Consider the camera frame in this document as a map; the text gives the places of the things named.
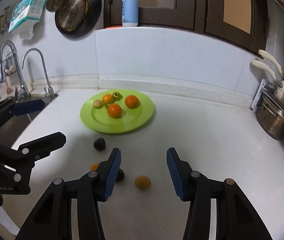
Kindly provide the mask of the small orange fruit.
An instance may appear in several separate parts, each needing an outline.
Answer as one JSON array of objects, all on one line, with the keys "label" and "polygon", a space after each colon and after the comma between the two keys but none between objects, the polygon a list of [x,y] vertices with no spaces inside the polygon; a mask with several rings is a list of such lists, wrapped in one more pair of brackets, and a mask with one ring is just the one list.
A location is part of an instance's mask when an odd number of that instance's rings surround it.
[{"label": "small orange fruit", "polygon": [[91,171],[96,171],[97,168],[98,168],[98,166],[99,166],[99,163],[94,163],[94,164],[91,165],[90,170],[91,170]]}]

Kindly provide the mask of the dark avocado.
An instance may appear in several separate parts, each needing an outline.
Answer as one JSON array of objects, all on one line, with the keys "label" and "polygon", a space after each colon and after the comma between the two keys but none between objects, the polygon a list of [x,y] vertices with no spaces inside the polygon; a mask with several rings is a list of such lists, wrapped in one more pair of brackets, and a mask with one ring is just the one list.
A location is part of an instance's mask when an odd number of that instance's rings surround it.
[{"label": "dark avocado", "polygon": [[97,138],[97,139],[94,141],[94,148],[95,148],[97,151],[104,151],[105,148],[106,148],[105,140],[104,140],[103,138]]}]

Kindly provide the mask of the small yellow-orange fruit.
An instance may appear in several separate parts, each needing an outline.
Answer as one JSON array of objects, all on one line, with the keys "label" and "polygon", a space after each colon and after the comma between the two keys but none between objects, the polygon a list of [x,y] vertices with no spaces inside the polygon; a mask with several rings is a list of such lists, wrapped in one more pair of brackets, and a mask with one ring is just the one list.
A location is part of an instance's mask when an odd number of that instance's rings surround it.
[{"label": "small yellow-orange fruit", "polygon": [[148,190],[152,185],[150,178],[147,176],[138,176],[135,179],[134,184],[141,191]]}]

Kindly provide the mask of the tall chrome faucet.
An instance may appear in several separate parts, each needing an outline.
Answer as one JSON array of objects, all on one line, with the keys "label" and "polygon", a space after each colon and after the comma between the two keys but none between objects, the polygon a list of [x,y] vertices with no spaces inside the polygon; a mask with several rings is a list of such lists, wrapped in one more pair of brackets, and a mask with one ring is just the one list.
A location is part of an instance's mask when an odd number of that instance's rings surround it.
[{"label": "tall chrome faucet", "polygon": [[[11,52],[8,54],[7,58],[4,58],[3,51],[6,47],[8,47]],[[3,83],[6,80],[5,74],[7,72],[9,74],[17,72],[19,78],[20,90],[17,91],[17,95],[15,97],[17,99],[29,99],[31,94],[22,75],[17,49],[11,40],[5,40],[0,45],[0,83]]]}]

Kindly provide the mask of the steel sink basin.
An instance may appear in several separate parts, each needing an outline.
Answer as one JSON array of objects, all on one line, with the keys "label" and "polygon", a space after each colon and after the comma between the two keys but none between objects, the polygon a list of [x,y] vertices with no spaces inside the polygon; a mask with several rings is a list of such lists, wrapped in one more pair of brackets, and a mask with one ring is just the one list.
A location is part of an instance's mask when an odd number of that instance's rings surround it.
[{"label": "steel sink basin", "polygon": [[52,100],[44,96],[32,95],[29,99],[21,99],[21,103],[30,103],[35,100],[42,100],[44,107],[39,111],[28,113],[20,116],[11,117],[3,126],[0,127],[0,144],[7,147],[12,147],[22,132],[28,125],[47,107]]}]

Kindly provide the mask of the green plastic plate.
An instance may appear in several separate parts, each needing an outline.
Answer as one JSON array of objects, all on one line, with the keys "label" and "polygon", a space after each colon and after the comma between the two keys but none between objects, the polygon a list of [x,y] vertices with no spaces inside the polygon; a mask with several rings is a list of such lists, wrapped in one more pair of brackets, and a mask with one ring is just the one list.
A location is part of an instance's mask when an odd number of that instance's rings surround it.
[{"label": "green plastic plate", "polygon": [[132,89],[111,89],[86,100],[80,118],[93,131],[120,134],[146,124],[154,111],[154,103],[145,94]]}]

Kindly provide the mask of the beige small fruit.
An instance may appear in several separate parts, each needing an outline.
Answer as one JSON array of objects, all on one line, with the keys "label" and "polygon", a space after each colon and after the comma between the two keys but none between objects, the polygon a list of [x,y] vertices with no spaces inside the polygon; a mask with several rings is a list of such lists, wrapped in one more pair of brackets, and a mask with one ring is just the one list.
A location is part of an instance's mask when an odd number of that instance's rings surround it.
[{"label": "beige small fruit", "polygon": [[93,102],[93,106],[97,109],[102,108],[103,107],[103,102],[101,100],[95,100]]}]

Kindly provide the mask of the small green fruit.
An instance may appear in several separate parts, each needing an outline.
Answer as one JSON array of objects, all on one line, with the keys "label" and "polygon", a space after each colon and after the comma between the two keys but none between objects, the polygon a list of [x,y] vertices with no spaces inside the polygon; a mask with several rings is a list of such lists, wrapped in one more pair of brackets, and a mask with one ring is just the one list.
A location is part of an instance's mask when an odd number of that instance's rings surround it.
[{"label": "small green fruit", "polygon": [[111,104],[112,104],[112,102],[106,103],[106,104],[105,104],[105,108],[107,109]]}]

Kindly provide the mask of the orange tangerine near rim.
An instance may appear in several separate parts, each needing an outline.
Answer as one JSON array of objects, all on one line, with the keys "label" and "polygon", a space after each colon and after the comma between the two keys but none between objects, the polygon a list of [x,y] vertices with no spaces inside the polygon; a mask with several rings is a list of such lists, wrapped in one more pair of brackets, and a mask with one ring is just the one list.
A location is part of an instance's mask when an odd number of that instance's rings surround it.
[{"label": "orange tangerine near rim", "polygon": [[102,102],[107,105],[109,103],[113,103],[114,102],[114,98],[112,94],[104,94],[104,96],[102,97]]}]

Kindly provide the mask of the orange tangerine front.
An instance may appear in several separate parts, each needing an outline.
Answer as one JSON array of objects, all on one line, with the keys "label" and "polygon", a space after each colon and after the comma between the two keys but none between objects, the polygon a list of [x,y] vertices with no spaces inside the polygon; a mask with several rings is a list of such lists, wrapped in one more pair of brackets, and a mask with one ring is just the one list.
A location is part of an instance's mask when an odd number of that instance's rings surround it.
[{"label": "orange tangerine front", "polygon": [[107,108],[108,115],[112,118],[120,118],[122,116],[122,108],[120,105],[117,105],[116,103],[112,103]]}]

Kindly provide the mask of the tissue paper pack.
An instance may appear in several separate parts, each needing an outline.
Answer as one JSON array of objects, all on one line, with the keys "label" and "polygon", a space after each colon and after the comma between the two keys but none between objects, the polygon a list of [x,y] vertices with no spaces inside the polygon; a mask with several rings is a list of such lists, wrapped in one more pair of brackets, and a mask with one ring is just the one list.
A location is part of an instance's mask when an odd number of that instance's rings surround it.
[{"label": "tissue paper pack", "polygon": [[47,0],[20,0],[14,6],[9,24],[9,33],[22,40],[31,40],[34,25],[40,21]]}]

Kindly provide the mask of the steel cooking pot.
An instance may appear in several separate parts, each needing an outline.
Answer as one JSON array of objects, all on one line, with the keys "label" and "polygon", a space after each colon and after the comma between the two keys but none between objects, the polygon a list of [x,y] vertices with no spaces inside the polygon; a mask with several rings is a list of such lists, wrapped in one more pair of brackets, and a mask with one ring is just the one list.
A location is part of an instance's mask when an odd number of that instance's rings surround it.
[{"label": "steel cooking pot", "polygon": [[263,130],[273,139],[284,139],[284,114],[265,95],[261,96],[260,106],[256,111],[256,118]]}]

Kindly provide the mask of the brass strainer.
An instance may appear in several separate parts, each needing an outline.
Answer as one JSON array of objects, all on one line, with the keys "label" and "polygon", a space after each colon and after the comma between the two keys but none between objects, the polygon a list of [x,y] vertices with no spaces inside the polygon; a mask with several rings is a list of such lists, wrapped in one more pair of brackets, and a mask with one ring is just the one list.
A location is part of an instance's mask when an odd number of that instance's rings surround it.
[{"label": "brass strainer", "polygon": [[84,23],[88,2],[86,0],[47,0],[46,9],[54,12],[54,20],[59,29],[72,32]]}]

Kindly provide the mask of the black frying pan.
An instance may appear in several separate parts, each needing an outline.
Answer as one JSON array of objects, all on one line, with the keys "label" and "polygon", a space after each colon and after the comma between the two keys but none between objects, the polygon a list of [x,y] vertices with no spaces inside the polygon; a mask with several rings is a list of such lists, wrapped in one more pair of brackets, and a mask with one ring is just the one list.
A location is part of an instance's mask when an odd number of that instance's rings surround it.
[{"label": "black frying pan", "polygon": [[58,31],[68,38],[80,38],[92,31],[102,11],[102,0],[66,0],[55,12]]}]

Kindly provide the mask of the white knife rack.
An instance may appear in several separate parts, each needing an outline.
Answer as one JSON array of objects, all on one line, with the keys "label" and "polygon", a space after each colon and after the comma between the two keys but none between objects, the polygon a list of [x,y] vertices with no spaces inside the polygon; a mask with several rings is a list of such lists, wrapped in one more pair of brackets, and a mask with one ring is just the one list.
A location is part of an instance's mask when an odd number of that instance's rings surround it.
[{"label": "white knife rack", "polygon": [[255,113],[258,109],[258,103],[261,98],[262,92],[267,91],[268,88],[268,81],[265,79],[262,79],[260,82],[260,85],[258,87],[258,90],[253,98],[252,104],[250,105],[250,109]]}]

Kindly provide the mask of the blue lotion pump bottle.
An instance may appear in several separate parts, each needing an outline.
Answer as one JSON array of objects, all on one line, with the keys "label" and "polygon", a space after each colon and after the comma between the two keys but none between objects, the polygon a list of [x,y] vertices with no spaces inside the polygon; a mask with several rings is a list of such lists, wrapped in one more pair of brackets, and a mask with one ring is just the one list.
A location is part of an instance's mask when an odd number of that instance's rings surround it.
[{"label": "blue lotion pump bottle", "polygon": [[139,0],[122,0],[122,26],[137,27],[139,21]]}]

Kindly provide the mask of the white handled knife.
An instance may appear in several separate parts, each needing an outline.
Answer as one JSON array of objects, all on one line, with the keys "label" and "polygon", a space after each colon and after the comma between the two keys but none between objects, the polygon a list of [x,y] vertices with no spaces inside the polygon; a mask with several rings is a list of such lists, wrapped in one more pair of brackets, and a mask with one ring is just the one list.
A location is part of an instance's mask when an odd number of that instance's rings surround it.
[{"label": "white handled knife", "polygon": [[260,56],[262,56],[264,59],[267,59],[268,61],[270,61],[271,63],[274,64],[274,66],[277,69],[277,72],[279,73],[279,75],[282,75],[282,67],[281,65],[278,63],[278,61],[267,51],[259,49],[258,50],[258,54]]},{"label": "white handled knife", "polygon": [[266,71],[266,72],[271,76],[271,78],[272,78],[276,83],[278,83],[278,82],[277,82],[277,77],[276,77],[276,75],[275,75],[275,72],[274,72],[273,70],[271,70],[271,68],[269,68],[265,63],[263,63],[263,62],[261,62],[261,61],[258,61],[258,60],[252,60],[250,63],[251,63],[251,65],[253,65],[254,67]]}]

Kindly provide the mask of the dark wooden window frame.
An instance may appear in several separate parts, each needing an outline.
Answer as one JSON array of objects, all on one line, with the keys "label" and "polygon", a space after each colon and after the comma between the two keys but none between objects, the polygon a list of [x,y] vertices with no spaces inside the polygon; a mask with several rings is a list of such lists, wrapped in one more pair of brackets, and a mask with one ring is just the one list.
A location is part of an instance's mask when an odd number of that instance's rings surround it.
[{"label": "dark wooden window frame", "polygon": [[[122,0],[104,0],[104,27],[122,23]],[[253,54],[267,44],[267,0],[139,0],[139,25],[208,35]]]}]

